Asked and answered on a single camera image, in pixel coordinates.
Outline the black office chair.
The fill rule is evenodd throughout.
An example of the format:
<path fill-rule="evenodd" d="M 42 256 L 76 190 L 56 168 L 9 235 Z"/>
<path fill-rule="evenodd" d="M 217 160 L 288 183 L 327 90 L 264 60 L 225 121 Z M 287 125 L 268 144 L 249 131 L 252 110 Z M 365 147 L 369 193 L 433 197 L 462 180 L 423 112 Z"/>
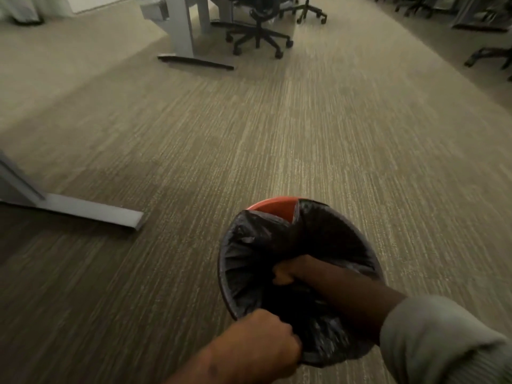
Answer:
<path fill-rule="evenodd" d="M 404 17 L 409 17 L 411 14 L 416 14 L 420 10 L 426 12 L 425 18 L 429 19 L 434 14 L 434 8 L 437 0 L 394 0 L 394 12 L 399 12 L 404 9 Z"/>
<path fill-rule="evenodd" d="M 305 0 L 302 4 L 299 0 L 291 0 L 291 6 L 281 7 L 278 12 L 278 18 L 283 19 L 285 13 L 290 12 L 293 16 L 300 12 L 296 19 L 296 24 L 300 25 L 308 15 L 308 12 L 315 14 L 316 18 L 320 20 L 322 25 L 327 23 L 327 14 L 322 9 L 310 4 L 310 0 Z"/>
<path fill-rule="evenodd" d="M 503 58 L 505 59 L 501 69 L 505 70 L 512 66 L 512 46 L 510 47 L 482 47 L 473 52 L 470 57 L 464 62 L 465 67 L 472 67 L 478 60 Z"/>
<path fill-rule="evenodd" d="M 228 0 L 230 7 L 235 5 L 248 8 L 248 14 L 253 19 L 254 24 L 232 21 L 223 21 L 221 19 L 211 20 L 212 27 L 225 29 L 225 40 L 227 43 L 233 43 L 233 54 L 240 56 L 242 53 L 241 46 L 250 39 L 255 40 L 255 47 L 260 47 L 261 41 L 265 41 L 275 49 L 275 58 L 281 59 L 284 55 L 281 47 L 273 39 L 285 39 L 286 48 L 293 46 L 293 40 L 289 35 L 272 31 L 265 28 L 263 24 L 270 22 L 278 17 L 281 12 L 281 5 L 284 3 L 294 3 L 294 0 Z"/>

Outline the grey desk leg with foot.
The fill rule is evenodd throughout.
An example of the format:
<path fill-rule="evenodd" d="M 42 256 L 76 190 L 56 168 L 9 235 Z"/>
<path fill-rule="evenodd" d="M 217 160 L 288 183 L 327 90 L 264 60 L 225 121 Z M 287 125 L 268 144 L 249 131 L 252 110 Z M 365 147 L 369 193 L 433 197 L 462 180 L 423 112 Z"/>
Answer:
<path fill-rule="evenodd" d="M 0 150 L 0 203 L 91 219 L 139 230 L 144 213 L 122 207 L 47 193 Z"/>
<path fill-rule="evenodd" d="M 512 29 L 512 0 L 458 0 L 453 30 L 504 34 Z"/>
<path fill-rule="evenodd" d="M 233 71 L 233 65 L 198 57 L 195 54 L 190 8 L 197 7 L 201 32 L 212 23 L 232 22 L 233 7 L 228 0 L 138 0 L 144 19 L 150 20 L 170 38 L 173 53 L 160 54 L 161 62 L 175 62 Z"/>

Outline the person's right forearm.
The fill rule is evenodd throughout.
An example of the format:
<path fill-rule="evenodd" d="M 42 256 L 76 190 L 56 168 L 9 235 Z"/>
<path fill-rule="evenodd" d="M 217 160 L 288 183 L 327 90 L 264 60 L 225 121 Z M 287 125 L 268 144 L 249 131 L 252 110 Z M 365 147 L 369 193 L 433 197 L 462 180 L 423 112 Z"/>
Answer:
<path fill-rule="evenodd" d="M 320 262 L 311 287 L 364 333 L 379 331 L 383 361 L 397 384 L 512 384 L 512 339 L 462 306 L 446 297 L 407 297 Z"/>

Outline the person's right hand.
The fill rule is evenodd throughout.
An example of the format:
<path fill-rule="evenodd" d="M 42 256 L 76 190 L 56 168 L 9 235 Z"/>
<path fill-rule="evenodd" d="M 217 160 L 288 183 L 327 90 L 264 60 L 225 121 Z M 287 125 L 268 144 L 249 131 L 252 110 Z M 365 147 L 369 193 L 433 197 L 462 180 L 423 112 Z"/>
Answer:
<path fill-rule="evenodd" d="M 302 255 L 278 262 L 277 265 L 290 265 L 294 281 L 300 281 L 313 286 L 319 278 L 321 262 L 310 255 Z"/>

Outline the person's left hand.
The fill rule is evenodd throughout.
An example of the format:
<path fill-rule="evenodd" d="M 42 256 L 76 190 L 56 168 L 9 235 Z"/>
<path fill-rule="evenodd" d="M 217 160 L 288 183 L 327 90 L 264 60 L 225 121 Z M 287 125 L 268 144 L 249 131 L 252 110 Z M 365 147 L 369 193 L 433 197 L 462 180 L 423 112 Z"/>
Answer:
<path fill-rule="evenodd" d="M 264 309 L 233 323 L 216 341 L 233 384 L 271 384 L 298 369 L 302 343 L 290 324 Z"/>

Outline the person's left forearm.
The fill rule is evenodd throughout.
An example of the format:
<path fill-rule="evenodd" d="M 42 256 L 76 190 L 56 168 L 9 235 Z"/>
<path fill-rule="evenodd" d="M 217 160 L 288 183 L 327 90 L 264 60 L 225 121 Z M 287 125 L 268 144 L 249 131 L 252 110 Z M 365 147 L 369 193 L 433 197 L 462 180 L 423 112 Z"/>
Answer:
<path fill-rule="evenodd" d="M 272 333 L 232 327 L 163 384 L 259 384 Z"/>

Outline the black plastic trash bag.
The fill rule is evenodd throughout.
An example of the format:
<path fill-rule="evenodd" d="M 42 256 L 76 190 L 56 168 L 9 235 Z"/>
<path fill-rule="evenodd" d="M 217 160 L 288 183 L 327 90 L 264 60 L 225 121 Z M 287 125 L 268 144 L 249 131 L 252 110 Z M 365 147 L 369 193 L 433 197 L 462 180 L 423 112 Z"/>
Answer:
<path fill-rule="evenodd" d="M 329 205 L 300 198 L 291 223 L 246 209 L 227 229 L 218 257 L 220 290 L 231 317 L 237 321 L 265 309 L 289 323 L 302 342 L 304 365 L 323 368 L 366 356 L 373 343 L 310 287 L 272 283 L 275 264 L 303 254 L 385 281 L 365 236 Z"/>

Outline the orange trash bin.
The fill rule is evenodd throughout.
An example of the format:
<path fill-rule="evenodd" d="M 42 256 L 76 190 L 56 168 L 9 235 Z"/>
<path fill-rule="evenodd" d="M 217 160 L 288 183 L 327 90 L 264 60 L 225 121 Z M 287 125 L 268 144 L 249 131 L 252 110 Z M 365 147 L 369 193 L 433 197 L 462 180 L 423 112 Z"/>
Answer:
<path fill-rule="evenodd" d="M 273 197 L 259 201 L 248 207 L 247 210 L 268 213 L 291 223 L 299 199 L 299 197 L 292 196 Z"/>

